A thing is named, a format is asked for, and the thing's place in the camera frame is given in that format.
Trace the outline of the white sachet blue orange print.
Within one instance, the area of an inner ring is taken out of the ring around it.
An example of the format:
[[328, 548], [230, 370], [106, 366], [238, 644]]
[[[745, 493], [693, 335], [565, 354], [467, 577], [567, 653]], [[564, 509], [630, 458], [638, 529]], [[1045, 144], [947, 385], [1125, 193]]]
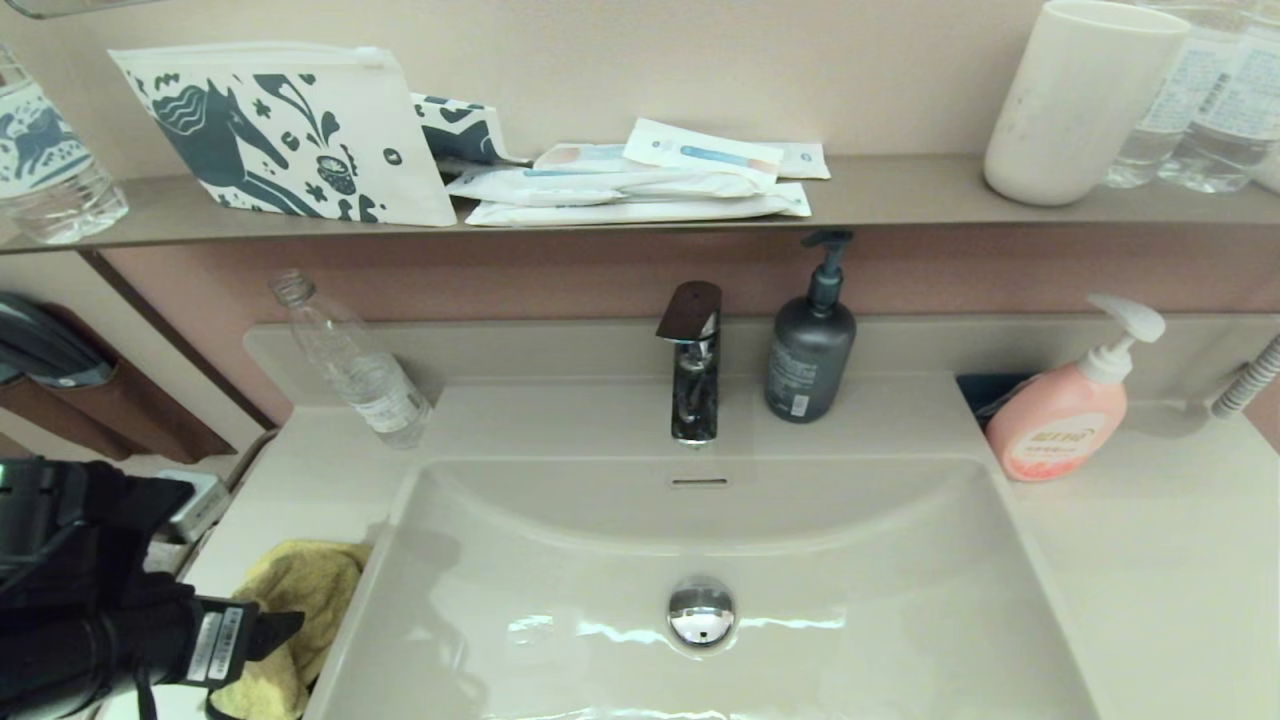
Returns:
[[622, 156], [650, 167], [737, 176], [756, 188], [767, 188], [780, 177], [785, 151], [641, 118]]

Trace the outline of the yellow cloth black edge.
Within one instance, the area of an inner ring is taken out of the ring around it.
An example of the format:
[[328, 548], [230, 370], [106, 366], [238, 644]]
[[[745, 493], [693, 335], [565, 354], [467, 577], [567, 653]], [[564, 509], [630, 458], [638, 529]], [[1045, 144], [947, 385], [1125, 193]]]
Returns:
[[233, 600], [262, 612], [302, 612], [303, 625], [212, 692], [207, 720], [301, 720], [371, 552], [369, 544], [288, 539], [247, 571]]

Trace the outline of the brown fabric holder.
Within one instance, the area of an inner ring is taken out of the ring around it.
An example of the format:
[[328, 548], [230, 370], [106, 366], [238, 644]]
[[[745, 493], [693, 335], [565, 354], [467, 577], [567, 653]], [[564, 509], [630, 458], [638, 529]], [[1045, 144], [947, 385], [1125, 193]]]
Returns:
[[234, 452], [232, 445], [73, 311], [56, 304], [35, 305], [65, 322], [115, 360], [116, 370], [102, 386], [76, 389], [54, 389], [19, 375], [0, 382], [0, 409], [60, 439], [116, 461], [157, 455], [180, 464], [195, 464]]

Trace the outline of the water bottle blue print label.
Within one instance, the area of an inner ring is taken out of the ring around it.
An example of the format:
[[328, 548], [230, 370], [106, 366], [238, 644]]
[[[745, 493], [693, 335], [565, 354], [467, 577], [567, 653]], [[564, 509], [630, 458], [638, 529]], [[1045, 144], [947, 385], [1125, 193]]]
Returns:
[[129, 211], [122, 187], [0, 44], [0, 219], [47, 246], [77, 243]]

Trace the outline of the chrome sink drain stopper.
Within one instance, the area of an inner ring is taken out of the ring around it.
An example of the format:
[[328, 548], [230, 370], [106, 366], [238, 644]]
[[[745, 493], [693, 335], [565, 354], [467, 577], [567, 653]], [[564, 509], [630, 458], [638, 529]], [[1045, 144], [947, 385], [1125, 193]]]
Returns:
[[687, 647], [716, 647], [736, 624], [733, 596], [713, 577], [686, 577], [669, 594], [667, 624], [675, 639]]

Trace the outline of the dark grey hair dryer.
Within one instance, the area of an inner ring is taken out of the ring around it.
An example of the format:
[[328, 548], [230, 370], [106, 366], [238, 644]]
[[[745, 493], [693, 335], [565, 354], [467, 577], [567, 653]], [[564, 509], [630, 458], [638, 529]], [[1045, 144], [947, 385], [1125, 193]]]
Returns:
[[26, 375], [54, 389], [102, 386], [111, 360], [65, 322], [17, 293], [0, 292], [0, 382]]

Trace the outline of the small white sachet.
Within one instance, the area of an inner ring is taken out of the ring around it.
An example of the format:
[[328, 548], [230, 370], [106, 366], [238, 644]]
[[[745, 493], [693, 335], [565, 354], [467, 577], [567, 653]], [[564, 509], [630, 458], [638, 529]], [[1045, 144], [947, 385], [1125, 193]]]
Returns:
[[828, 181], [832, 177], [822, 143], [782, 142], [771, 146], [783, 154], [778, 169], [781, 179]]

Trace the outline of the chrome single lever faucet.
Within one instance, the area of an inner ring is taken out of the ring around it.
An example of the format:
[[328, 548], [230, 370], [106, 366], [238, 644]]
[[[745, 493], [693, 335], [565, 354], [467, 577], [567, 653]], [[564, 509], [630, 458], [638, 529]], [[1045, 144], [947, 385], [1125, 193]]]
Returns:
[[673, 347], [669, 432], [687, 447], [718, 436], [722, 290], [690, 281], [672, 293], [655, 336]]

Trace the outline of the white flat sachet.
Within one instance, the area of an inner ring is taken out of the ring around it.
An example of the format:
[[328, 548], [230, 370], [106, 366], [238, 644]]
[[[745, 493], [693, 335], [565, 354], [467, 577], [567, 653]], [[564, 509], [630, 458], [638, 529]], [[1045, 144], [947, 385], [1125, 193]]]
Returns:
[[644, 170], [646, 165], [625, 158], [623, 143], [557, 143], [532, 163], [532, 169], [611, 173]]

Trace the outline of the empty clear plastic bottle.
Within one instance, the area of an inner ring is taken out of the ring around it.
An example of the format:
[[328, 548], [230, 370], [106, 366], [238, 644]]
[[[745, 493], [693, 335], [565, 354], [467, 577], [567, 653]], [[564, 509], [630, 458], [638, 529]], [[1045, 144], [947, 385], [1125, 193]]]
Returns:
[[282, 272], [269, 287], [294, 342], [337, 396], [384, 445], [419, 446], [433, 405], [365, 322], [301, 270]]

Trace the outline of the grey brown wall shelf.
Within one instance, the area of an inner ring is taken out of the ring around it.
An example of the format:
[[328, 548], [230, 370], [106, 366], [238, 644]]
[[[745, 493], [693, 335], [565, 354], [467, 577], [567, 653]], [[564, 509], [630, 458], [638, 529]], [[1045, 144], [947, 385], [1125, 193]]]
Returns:
[[[982, 160], [970, 154], [835, 156], [831, 179], [808, 181], [809, 217], [722, 222], [594, 225], [595, 234], [737, 232], [799, 233], [895, 227], [1107, 227], [1280, 229], [1280, 195], [1249, 186], [1235, 193], [1198, 193], [1152, 183], [1137, 190], [1097, 188], [1062, 208], [1014, 202], [991, 190]], [[129, 213], [102, 233], [72, 243], [72, 252], [191, 245], [361, 238], [483, 236], [470, 225], [470, 200], [453, 204], [449, 227], [369, 224], [236, 210], [215, 202], [187, 176], [128, 179]]]

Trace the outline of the white pouch blue horse print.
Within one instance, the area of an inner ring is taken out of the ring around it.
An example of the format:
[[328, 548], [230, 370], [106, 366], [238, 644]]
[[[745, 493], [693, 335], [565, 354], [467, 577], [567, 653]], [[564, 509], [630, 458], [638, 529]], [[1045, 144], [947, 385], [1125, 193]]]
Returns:
[[389, 50], [247, 42], [110, 56], [224, 208], [370, 224], [456, 223]]

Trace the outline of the long white sachet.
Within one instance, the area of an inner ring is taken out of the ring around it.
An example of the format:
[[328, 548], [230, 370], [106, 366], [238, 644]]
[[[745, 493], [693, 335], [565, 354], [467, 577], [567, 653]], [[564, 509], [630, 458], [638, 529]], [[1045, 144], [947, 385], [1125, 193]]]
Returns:
[[744, 199], [760, 190], [741, 176], [700, 170], [581, 173], [498, 168], [467, 170], [448, 183], [445, 192], [480, 202], [562, 208], [628, 199]]
[[764, 193], [739, 199], [671, 199], [559, 208], [526, 208], [484, 201], [470, 213], [465, 223], [476, 227], [517, 228], [635, 225], [736, 220], [773, 215], [812, 217], [812, 205], [803, 184], [782, 183]]

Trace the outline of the small white blue print pouch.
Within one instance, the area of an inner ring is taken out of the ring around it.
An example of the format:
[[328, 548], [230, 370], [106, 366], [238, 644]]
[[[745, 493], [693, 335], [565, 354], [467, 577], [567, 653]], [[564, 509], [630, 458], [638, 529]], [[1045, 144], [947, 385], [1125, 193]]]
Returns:
[[532, 164], [507, 149], [495, 108], [424, 94], [412, 94], [411, 99], [442, 176], [457, 177], [472, 169]]

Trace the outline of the white ceramic sink basin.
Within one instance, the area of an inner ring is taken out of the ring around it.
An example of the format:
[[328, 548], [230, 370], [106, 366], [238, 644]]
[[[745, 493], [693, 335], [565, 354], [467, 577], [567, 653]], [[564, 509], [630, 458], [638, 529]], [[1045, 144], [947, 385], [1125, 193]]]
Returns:
[[[736, 624], [669, 632], [707, 575]], [[451, 460], [410, 478], [305, 720], [1100, 720], [959, 457]]]

